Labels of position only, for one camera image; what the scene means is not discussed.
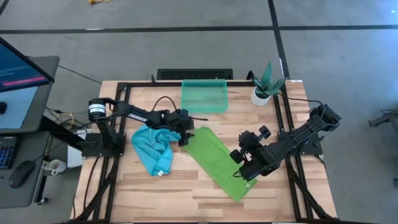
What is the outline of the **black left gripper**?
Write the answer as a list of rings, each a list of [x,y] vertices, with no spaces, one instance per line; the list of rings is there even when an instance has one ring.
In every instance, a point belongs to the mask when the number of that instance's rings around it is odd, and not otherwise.
[[[180,134],[185,134],[188,130],[194,128],[194,121],[189,116],[188,111],[185,109],[178,109],[169,114],[169,125],[172,131]],[[193,132],[187,133],[188,138],[195,136]]]

